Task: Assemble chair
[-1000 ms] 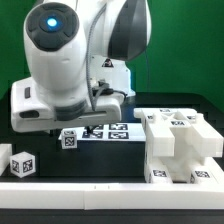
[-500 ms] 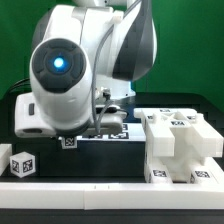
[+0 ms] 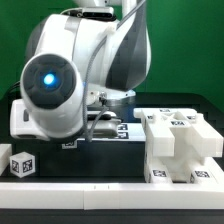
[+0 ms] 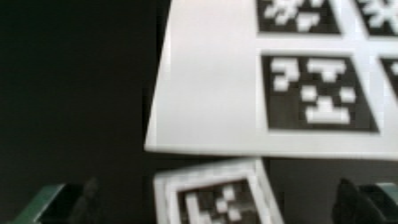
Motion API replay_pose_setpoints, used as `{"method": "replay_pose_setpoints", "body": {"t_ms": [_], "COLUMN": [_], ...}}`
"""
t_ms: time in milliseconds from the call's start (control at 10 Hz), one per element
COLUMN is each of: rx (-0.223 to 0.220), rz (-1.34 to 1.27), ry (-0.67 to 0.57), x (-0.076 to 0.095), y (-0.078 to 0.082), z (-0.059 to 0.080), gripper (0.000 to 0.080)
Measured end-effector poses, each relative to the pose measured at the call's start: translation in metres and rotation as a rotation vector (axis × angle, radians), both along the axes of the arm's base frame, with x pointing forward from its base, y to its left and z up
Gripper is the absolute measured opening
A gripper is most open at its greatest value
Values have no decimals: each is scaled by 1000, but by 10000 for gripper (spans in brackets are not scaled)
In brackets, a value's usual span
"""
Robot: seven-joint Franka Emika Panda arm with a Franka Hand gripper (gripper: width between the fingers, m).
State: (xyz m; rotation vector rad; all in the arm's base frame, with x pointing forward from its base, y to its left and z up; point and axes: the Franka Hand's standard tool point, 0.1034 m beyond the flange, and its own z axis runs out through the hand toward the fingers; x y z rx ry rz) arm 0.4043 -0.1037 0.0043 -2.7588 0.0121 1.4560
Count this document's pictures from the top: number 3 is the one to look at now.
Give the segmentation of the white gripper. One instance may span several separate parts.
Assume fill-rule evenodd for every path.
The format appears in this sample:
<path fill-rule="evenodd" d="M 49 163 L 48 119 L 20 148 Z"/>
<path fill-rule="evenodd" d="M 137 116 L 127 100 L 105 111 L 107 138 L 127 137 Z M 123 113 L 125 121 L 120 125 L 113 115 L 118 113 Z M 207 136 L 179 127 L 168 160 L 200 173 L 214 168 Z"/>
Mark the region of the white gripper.
<path fill-rule="evenodd" d="M 111 111 L 106 111 L 99 119 L 99 111 L 88 112 L 87 131 L 93 138 L 112 138 L 118 135 L 120 120 Z M 65 130 L 61 133 L 53 133 L 34 120 L 25 107 L 22 99 L 14 100 L 10 114 L 10 135 L 15 139 L 39 139 L 39 140 L 76 140 L 85 137 L 84 128 L 77 130 Z"/>

